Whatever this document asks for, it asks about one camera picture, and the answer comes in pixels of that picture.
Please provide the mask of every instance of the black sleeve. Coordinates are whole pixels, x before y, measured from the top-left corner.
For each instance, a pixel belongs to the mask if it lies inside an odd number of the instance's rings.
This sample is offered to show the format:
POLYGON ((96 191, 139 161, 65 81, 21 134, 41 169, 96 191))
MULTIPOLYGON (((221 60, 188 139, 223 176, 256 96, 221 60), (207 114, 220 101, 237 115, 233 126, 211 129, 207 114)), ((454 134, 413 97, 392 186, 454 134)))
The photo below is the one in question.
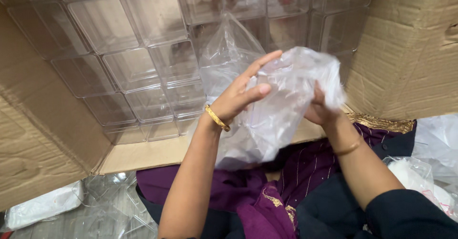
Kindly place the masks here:
POLYGON ((384 239, 458 238, 458 223, 414 190, 391 190, 375 197, 366 215, 370 230, 384 239))

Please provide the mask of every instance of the woman's right hand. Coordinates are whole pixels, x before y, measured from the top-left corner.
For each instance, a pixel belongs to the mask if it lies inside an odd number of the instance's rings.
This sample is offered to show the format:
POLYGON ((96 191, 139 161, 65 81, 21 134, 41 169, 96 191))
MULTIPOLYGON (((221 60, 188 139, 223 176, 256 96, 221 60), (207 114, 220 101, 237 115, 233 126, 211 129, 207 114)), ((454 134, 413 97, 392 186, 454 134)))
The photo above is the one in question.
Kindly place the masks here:
POLYGON ((343 113, 339 110, 331 110, 325 105, 325 95, 318 81, 315 82, 315 91, 312 102, 307 108, 304 118, 317 125, 332 124, 343 113))

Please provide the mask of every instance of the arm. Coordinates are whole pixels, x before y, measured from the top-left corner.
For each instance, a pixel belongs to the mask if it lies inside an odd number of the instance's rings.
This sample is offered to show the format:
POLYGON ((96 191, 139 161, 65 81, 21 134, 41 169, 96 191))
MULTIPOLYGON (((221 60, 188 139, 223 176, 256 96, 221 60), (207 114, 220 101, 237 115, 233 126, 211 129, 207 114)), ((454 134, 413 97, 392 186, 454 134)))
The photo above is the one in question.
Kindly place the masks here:
MULTIPOLYGON (((324 94, 319 86, 316 87, 315 99, 304 117, 323 127, 334 152, 352 148, 361 135, 345 113, 331 111, 324 106, 324 94)), ((345 180, 363 210, 376 196, 393 189, 404 189, 396 176, 362 141, 353 151, 337 157, 345 180)))
MULTIPOLYGON (((268 84, 245 91, 246 84, 262 65, 281 55, 281 51, 275 51, 256 60, 215 100, 210 108, 223 123, 230 124, 248 104, 270 92, 268 84)), ((158 238, 200 237, 207 217, 221 130, 208 113, 203 113, 165 200, 158 238)))

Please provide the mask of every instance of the hand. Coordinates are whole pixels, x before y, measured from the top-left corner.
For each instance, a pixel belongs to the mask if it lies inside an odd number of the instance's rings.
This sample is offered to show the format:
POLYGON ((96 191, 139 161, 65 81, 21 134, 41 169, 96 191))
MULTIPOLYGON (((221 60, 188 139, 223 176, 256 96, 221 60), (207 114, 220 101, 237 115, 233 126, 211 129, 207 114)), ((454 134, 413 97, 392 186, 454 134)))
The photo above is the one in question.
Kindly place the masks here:
POLYGON ((326 125, 334 122, 341 113, 341 110, 330 110, 324 101, 325 95, 321 90, 318 81, 315 82, 315 91, 312 102, 307 108, 304 118, 317 125, 326 125))
POLYGON ((271 90, 269 84, 259 84, 249 90, 246 90, 246 84, 252 76, 257 74, 263 65, 280 57, 282 54, 283 52, 281 50, 274 51, 253 62, 213 102, 210 108, 223 123, 229 125, 232 119, 240 114, 248 104, 259 101, 269 94, 271 90))

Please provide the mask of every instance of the gold embroidery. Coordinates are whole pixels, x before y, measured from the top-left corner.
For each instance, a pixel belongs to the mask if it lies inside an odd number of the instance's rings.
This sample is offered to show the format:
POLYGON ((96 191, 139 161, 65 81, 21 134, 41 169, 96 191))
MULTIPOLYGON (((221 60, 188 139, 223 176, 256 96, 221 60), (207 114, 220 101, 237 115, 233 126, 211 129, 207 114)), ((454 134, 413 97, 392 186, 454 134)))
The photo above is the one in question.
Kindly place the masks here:
POLYGON ((296 209, 288 205, 286 206, 285 210, 286 210, 286 213, 288 213, 291 223, 293 224, 294 231, 296 231, 296 227, 294 225, 294 215, 295 215, 294 213, 296 212, 296 209))
POLYGON ((347 113, 347 117, 352 123, 357 122, 371 129, 383 129, 403 134, 410 132, 414 128, 415 123, 414 121, 391 122, 357 113, 347 113))
POLYGON ((281 202, 279 199, 277 199, 277 198, 275 198, 275 197, 272 197, 272 196, 266 195, 266 194, 264 193, 265 190, 266 190, 266 188, 264 188, 264 189, 262 190, 262 195, 264 195, 264 197, 266 197, 266 198, 268 198, 270 201, 272 201, 272 203, 274 204, 274 206, 278 207, 278 206, 282 206, 282 205, 283 205, 282 202, 281 202))

